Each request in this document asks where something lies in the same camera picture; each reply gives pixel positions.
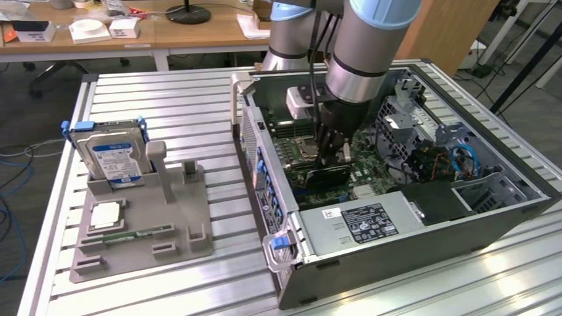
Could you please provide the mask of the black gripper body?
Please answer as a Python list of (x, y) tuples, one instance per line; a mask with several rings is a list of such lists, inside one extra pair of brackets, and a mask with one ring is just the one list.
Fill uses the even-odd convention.
[(319, 138), (323, 142), (328, 136), (337, 135), (351, 140), (363, 124), (368, 112), (368, 102), (349, 103), (343, 100), (325, 101), (319, 112)]

